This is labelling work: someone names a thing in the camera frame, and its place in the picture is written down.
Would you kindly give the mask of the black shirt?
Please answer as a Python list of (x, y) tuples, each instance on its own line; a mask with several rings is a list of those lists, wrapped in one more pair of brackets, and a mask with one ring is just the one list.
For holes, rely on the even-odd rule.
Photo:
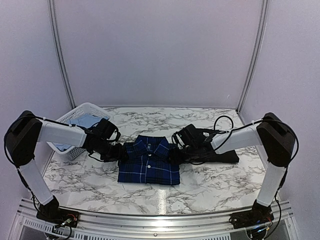
[(209, 151), (200, 154), (197, 158), (192, 160), (196, 163), (226, 163), (236, 164), (240, 161), (235, 150), (227, 151), (225, 153), (217, 154), (215, 151)]

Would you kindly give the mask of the blue plaid long sleeve shirt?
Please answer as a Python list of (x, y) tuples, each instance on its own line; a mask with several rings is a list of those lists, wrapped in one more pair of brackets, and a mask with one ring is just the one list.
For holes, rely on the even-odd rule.
[(175, 146), (166, 137), (138, 135), (123, 147), (123, 157), (118, 160), (119, 183), (166, 186), (181, 183), (179, 165), (170, 162), (170, 151)]

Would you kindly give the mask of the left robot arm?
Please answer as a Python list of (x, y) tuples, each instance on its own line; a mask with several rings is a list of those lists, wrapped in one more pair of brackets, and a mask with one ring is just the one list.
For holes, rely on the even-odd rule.
[(36, 158), (38, 148), (50, 143), (68, 145), (83, 149), (90, 156), (97, 153), (99, 162), (108, 163), (124, 156), (120, 137), (118, 127), (105, 118), (85, 127), (36, 116), (25, 110), (4, 134), (3, 148), (22, 184), (38, 203), (38, 213), (58, 223), (63, 219), (63, 211), (39, 169)]

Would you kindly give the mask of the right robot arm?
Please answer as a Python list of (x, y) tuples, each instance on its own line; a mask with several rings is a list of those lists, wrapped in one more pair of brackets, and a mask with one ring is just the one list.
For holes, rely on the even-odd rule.
[(172, 164), (232, 163), (236, 150), (255, 147), (263, 150), (266, 172), (261, 189), (248, 212), (247, 219), (258, 224), (271, 213), (271, 204), (282, 188), (288, 168), (296, 157), (300, 143), (295, 131), (274, 113), (229, 130), (196, 128), (189, 124), (171, 136), (174, 148), (169, 152)]

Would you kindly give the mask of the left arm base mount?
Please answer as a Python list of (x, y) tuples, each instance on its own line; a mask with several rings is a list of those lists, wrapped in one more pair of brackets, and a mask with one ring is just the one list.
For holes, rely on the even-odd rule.
[(47, 217), (38, 211), (36, 217), (40, 220), (56, 224), (59, 227), (76, 228), (78, 225), (80, 213), (78, 211), (59, 208), (56, 216)]

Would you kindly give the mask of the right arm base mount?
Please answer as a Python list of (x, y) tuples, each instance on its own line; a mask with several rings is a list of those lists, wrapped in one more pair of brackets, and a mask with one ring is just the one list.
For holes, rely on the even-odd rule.
[(240, 229), (270, 223), (274, 219), (275, 218), (271, 210), (262, 212), (260, 210), (251, 209), (232, 213), (229, 218), (229, 223), (233, 225), (234, 229)]

